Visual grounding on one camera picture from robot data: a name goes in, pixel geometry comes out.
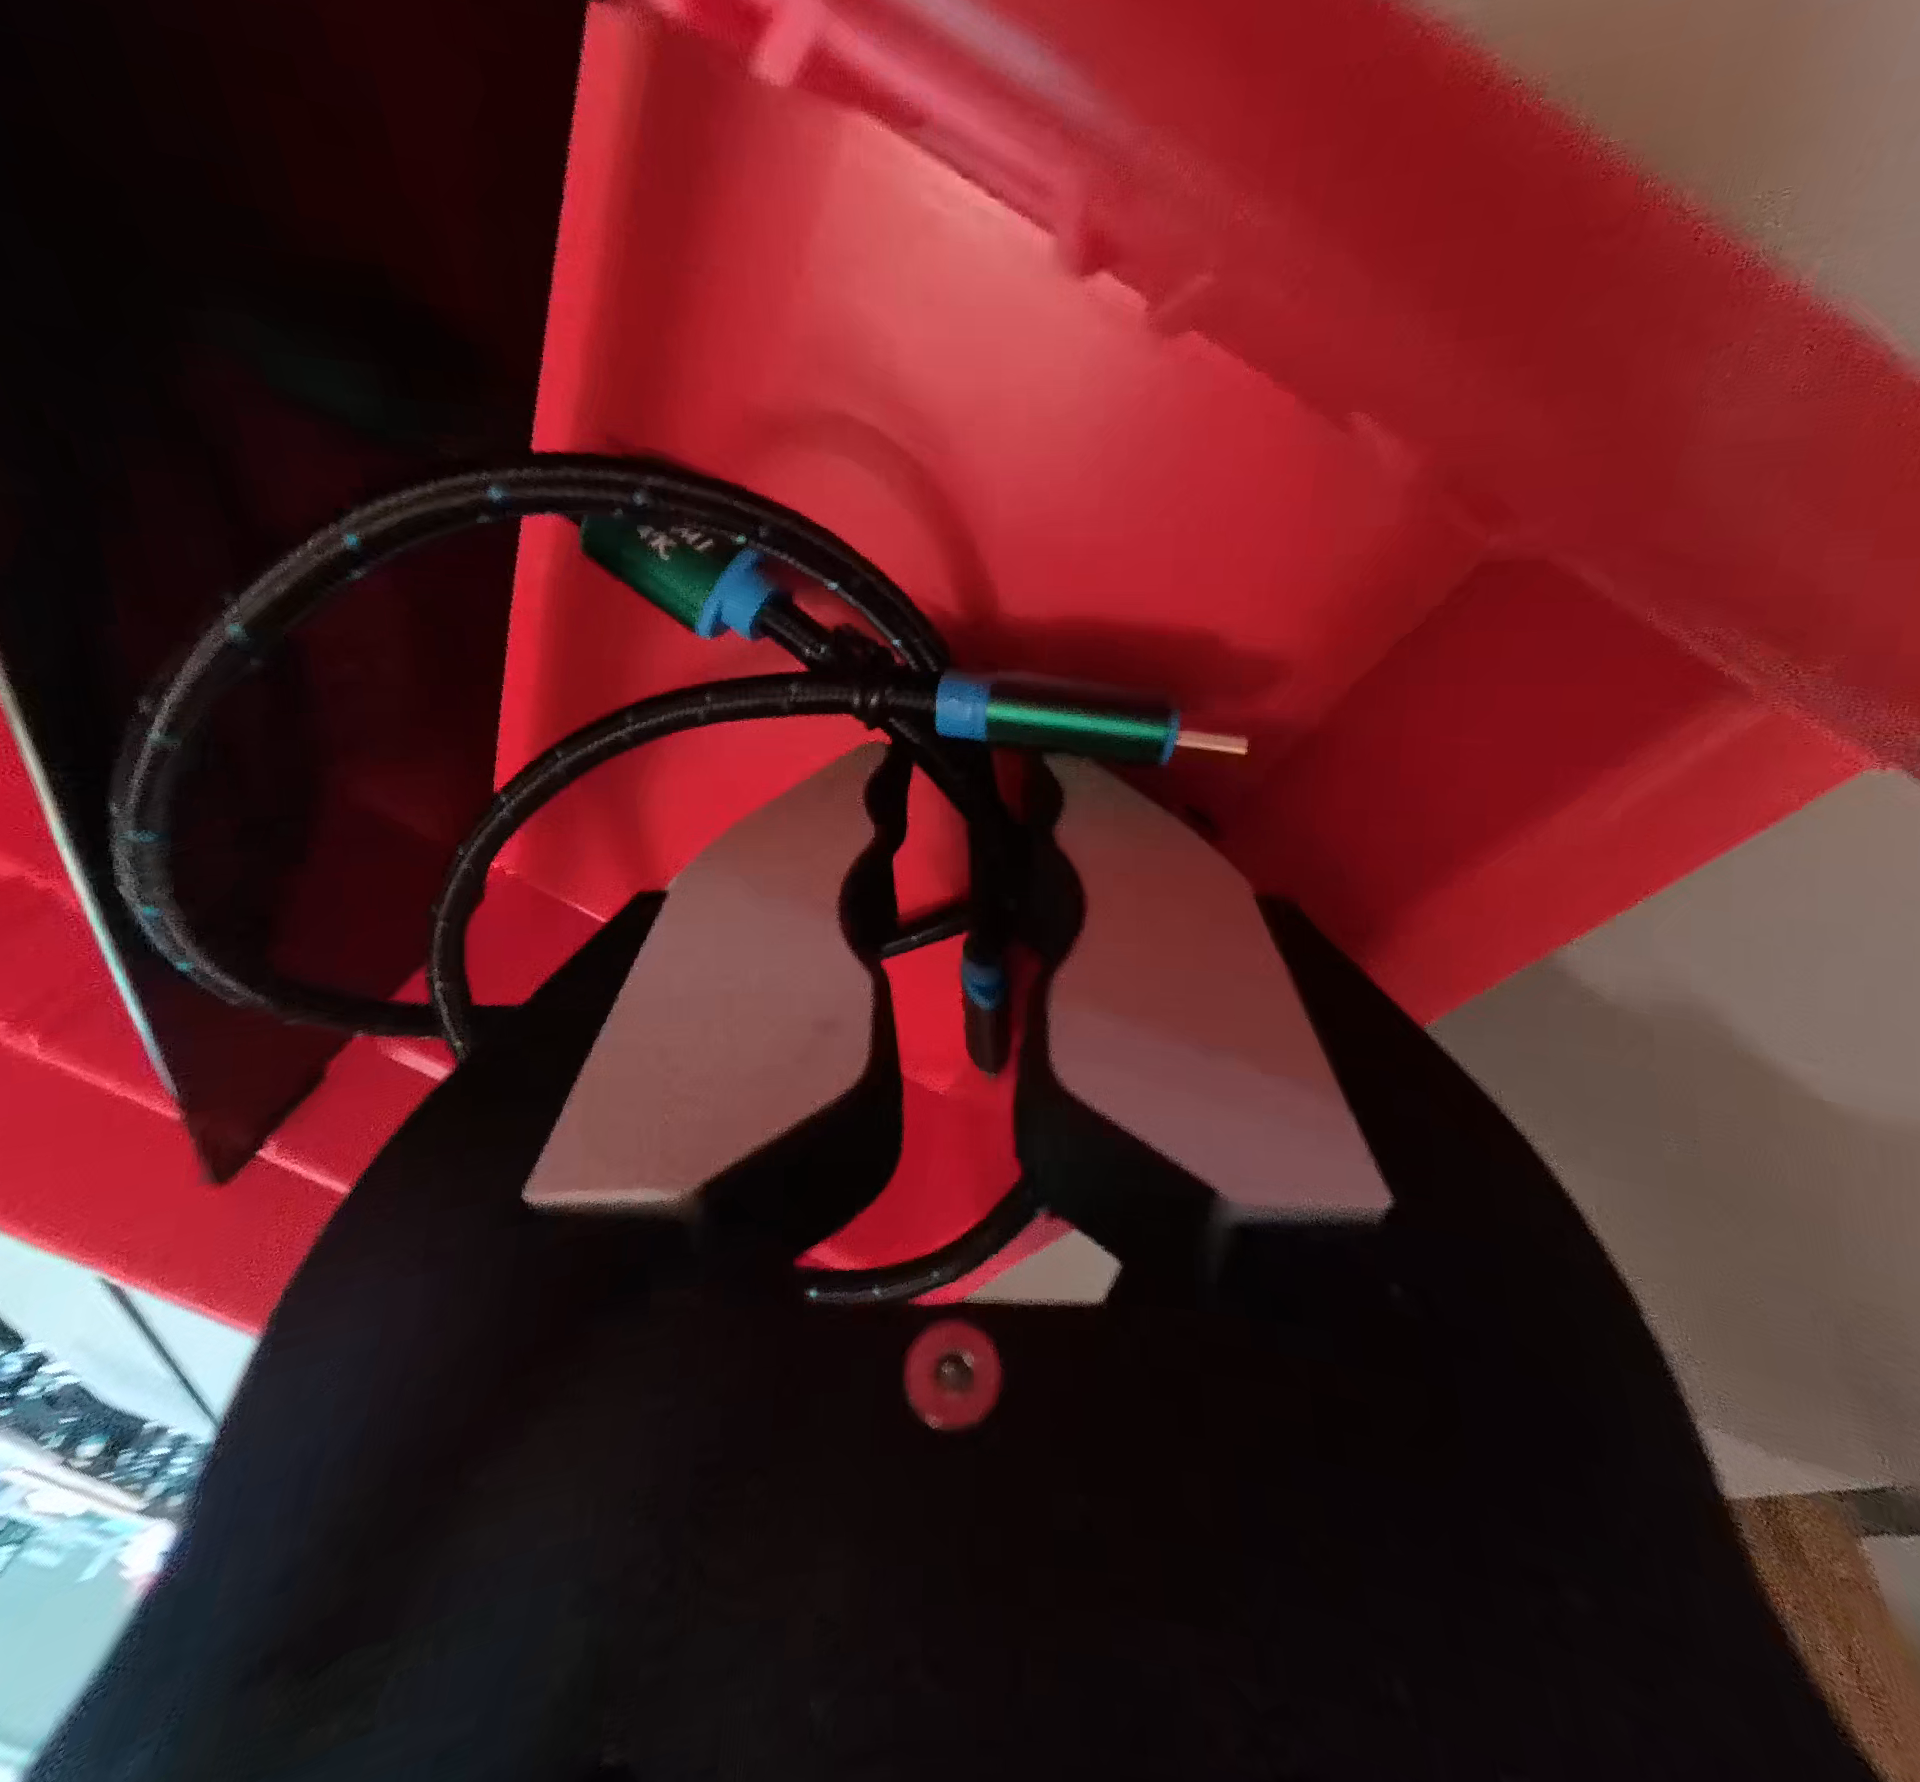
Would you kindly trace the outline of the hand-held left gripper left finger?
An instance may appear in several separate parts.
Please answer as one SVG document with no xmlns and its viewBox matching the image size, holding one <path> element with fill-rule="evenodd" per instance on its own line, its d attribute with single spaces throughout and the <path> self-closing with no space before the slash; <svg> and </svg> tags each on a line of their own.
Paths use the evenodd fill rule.
<svg viewBox="0 0 1920 1782">
<path fill-rule="evenodd" d="M 858 744 L 667 883 L 527 1206 L 796 1258 L 894 1181 L 896 1019 L 858 910 L 894 904 L 901 774 L 888 744 Z"/>
</svg>

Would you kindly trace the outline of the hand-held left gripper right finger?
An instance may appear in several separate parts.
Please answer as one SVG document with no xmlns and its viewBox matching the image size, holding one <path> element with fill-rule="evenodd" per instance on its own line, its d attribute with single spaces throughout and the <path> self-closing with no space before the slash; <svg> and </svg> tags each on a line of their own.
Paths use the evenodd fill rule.
<svg viewBox="0 0 1920 1782">
<path fill-rule="evenodd" d="M 1030 834 L 1015 1160 L 1040 1206 L 1111 1258 L 1377 1235 L 1392 1188 L 1250 879 L 1066 752 L 1040 760 Z"/>
</svg>

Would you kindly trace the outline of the black braided cable green plugs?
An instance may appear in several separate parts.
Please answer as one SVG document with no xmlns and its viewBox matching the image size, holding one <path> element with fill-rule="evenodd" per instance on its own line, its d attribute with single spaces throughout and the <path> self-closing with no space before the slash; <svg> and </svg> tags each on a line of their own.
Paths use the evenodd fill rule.
<svg viewBox="0 0 1920 1782">
<path fill-rule="evenodd" d="M 662 687 L 550 744 L 508 778 L 443 874 L 429 924 L 429 1004 L 376 1004 L 215 955 L 172 886 L 172 808 L 217 702 L 273 649 L 391 561 L 513 518 L 581 526 L 589 553 L 684 628 L 777 646 L 796 670 Z M 1010 1246 L 1038 1220 L 1061 1220 L 1115 1252 L 1142 1297 L 1199 1297 L 1225 1237 L 1222 1197 L 1185 1166 L 1154 1166 L 1146 1143 L 1066 1097 L 1040 1051 L 1040 1015 L 1086 924 L 1086 883 L 1050 845 L 1059 814 L 1015 820 L 990 747 L 1030 760 L 1169 762 L 1180 747 L 1242 752 L 1200 737 L 1169 702 L 1103 687 L 972 677 L 947 663 L 928 616 L 822 526 L 684 470 L 671 460 L 534 452 L 384 495 L 312 527 L 262 569 L 179 670 L 141 702 L 110 782 L 110 868 L 146 941 L 217 1004 L 335 1034 L 432 1034 L 469 1074 L 469 1051 L 502 1059 L 527 1034 L 518 1006 L 477 1006 L 469 986 L 469 919 L 513 834 L 595 767 L 671 733 L 851 720 L 883 737 L 879 808 L 851 874 L 831 886 L 831 924 L 872 980 L 879 1051 L 820 1117 L 761 1138 L 742 1166 L 700 1181 L 694 1211 L 662 1223 L 580 1223 L 598 1246 L 629 1246 L 644 1287 L 735 1287 L 782 1308 L 908 1308 Z M 1015 1178 L 954 1245 L 883 1269 L 803 1269 L 812 1237 L 879 1197 L 879 1146 L 901 1143 L 896 1022 L 883 959 L 960 938 L 967 1042 L 980 1074 L 1015 1051 Z"/>
</svg>

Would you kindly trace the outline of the red plastic bin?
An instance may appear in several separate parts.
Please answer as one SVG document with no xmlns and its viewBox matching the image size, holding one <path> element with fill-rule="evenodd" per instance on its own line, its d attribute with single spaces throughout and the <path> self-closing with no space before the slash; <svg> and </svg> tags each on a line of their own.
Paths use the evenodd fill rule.
<svg viewBox="0 0 1920 1782">
<path fill-rule="evenodd" d="M 443 1051 L 190 986 L 110 778 L 527 450 L 838 527 L 1450 1015 L 1917 774 L 1917 362 L 1412 0 L 4 0 L 4 1235 L 261 1329 Z"/>
</svg>

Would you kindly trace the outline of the dark keyboard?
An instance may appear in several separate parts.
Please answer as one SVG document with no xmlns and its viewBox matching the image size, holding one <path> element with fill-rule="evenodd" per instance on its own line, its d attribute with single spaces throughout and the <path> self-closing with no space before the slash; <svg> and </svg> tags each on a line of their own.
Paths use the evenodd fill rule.
<svg viewBox="0 0 1920 1782">
<path fill-rule="evenodd" d="M 146 1598 L 201 1493 L 207 1435 L 124 1414 L 0 1329 L 0 1564 L 121 1576 Z"/>
</svg>

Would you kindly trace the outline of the wooden board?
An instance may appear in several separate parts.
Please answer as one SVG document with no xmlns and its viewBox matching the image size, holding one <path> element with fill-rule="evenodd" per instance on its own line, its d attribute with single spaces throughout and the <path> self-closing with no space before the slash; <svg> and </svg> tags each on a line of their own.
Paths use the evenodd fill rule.
<svg viewBox="0 0 1920 1782">
<path fill-rule="evenodd" d="M 1814 1691 L 1873 1777 L 1920 1777 L 1920 1663 L 1907 1598 L 1878 1565 L 1917 1565 L 1917 1488 L 1838 1488 L 1723 1500 L 1748 1570 Z"/>
</svg>

